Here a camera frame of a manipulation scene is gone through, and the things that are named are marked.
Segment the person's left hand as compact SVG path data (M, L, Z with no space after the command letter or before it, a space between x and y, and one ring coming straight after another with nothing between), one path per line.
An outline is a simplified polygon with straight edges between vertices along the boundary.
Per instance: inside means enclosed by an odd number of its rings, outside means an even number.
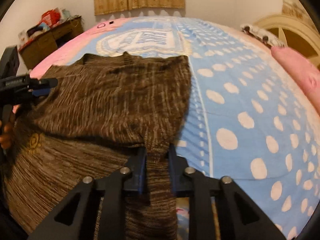
M1 122L1 136L0 143L3 150L7 150L11 147L14 140L14 124L15 114L11 112L10 118L7 124L3 125Z

